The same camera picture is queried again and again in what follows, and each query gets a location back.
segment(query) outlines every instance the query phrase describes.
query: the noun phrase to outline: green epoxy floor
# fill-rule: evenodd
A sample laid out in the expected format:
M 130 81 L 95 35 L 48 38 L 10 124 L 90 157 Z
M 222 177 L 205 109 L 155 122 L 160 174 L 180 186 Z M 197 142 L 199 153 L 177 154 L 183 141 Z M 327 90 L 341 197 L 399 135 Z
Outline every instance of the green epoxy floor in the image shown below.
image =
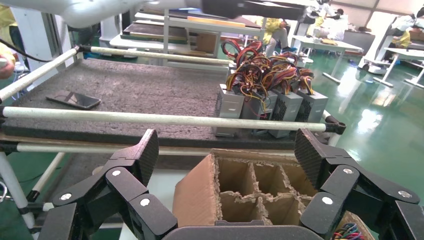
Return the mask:
M 313 89 L 329 97 L 326 110 L 347 129 L 338 147 L 346 149 L 365 169 L 413 190 L 424 199 L 422 169 L 424 169 L 424 90 L 403 82 L 410 78 L 406 73 L 419 71 L 398 65 L 391 73 L 389 88 L 369 83 L 374 77 L 357 70 L 348 63 L 359 58 L 345 56 L 336 77 L 337 85 L 322 72 L 331 73 L 336 63 L 334 56 L 315 53 L 313 64 L 307 68 L 316 78 Z M 10 81 L 0 82 L 0 87 Z M 42 173 L 54 153 L 13 153 L 10 163 L 18 179 L 27 180 Z M 22 183 L 27 194 L 36 180 Z M 100 230 L 93 239 L 116 240 L 119 230 Z M 0 240 L 32 239 L 13 202 L 0 203 Z

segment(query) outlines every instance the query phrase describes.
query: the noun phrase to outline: power supply unit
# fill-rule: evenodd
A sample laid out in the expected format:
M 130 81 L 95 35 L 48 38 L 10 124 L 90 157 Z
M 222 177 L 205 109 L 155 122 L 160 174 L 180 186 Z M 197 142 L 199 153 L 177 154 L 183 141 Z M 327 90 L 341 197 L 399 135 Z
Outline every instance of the power supply unit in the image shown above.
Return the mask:
M 225 84 L 219 85 L 219 92 L 215 103 L 215 117 L 223 119 L 239 119 L 242 112 L 245 96 L 227 91 Z M 213 127 L 217 137 L 234 137 L 237 128 Z
M 241 111 L 242 119 L 250 120 L 271 120 L 273 116 L 273 110 L 276 105 L 277 94 L 272 91 L 268 92 L 268 97 L 264 99 L 265 109 L 261 101 L 255 98 L 251 98 L 249 101 L 243 104 L 243 110 Z M 253 129 L 253 135 L 260 135 L 268 132 L 267 129 Z
M 272 92 L 277 94 L 278 98 L 275 103 L 271 120 L 294 122 L 298 115 L 299 108 L 302 105 L 303 98 L 294 92 L 289 92 L 287 95 L 284 95 L 277 90 L 272 90 Z M 290 133 L 289 130 L 269 130 L 268 132 L 276 138 L 287 137 Z
M 306 90 L 298 90 L 297 95 L 303 98 L 296 117 L 296 122 L 319 123 L 326 109 L 328 97 L 317 91 L 309 95 Z

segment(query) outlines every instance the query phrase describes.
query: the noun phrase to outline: cardboard divider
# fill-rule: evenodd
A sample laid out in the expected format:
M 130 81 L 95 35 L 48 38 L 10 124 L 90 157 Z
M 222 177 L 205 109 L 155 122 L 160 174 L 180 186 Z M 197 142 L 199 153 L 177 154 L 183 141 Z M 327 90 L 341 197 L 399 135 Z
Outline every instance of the cardboard divider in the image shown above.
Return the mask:
M 263 213 L 258 207 L 258 201 L 251 197 L 239 197 L 234 192 L 222 192 L 219 194 L 222 219 L 229 223 L 249 223 L 252 220 L 262 220 Z
M 253 168 L 261 193 L 271 194 L 276 197 L 279 194 L 293 191 L 280 165 L 254 164 Z
M 265 217 L 272 225 L 299 225 L 301 219 L 299 199 L 290 193 L 263 200 Z
M 218 160 L 218 183 L 221 193 L 232 191 L 242 196 L 254 193 L 255 175 L 252 163 Z
M 313 197 L 317 193 L 317 190 L 312 186 L 299 164 L 282 164 L 282 169 L 287 175 L 290 185 L 300 195 Z

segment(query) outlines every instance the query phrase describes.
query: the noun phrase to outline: gray foam mat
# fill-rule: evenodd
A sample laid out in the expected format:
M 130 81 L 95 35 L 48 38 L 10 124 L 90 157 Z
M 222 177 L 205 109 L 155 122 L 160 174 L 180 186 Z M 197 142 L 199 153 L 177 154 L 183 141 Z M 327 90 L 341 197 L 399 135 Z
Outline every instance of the gray foam mat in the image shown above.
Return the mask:
M 15 107 L 69 109 L 46 100 L 60 90 L 101 99 L 94 111 L 213 117 L 218 85 L 226 73 L 187 68 L 80 60 L 27 93 Z M 6 135 L 45 139 L 135 145 L 146 129 L 154 128 L 159 144 L 170 147 L 293 149 L 291 139 L 269 134 L 252 136 L 248 129 L 237 138 L 215 137 L 211 127 L 158 124 L 7 118 Z

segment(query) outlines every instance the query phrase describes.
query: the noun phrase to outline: power supply fan grille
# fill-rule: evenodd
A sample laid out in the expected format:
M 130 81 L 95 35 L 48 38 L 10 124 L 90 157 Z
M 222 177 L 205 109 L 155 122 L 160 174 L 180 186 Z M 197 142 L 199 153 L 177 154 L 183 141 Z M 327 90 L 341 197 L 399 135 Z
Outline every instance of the power supply fan grille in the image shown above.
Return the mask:
M 302 105 L 300 105 L 299 113 L 296 117 L 296 122 L 307 122 L 311 109 L 311 104 L 308 101 L 303 100 Z
M 284 115 L 286 114 L 286 104 L 280 99 L 277 99 L 277 102 L 275 103 L 275 109 L 277 111 L 275 111 L 272 115 L 272 120 L 273 121 L 282 121 L 284 118 Z

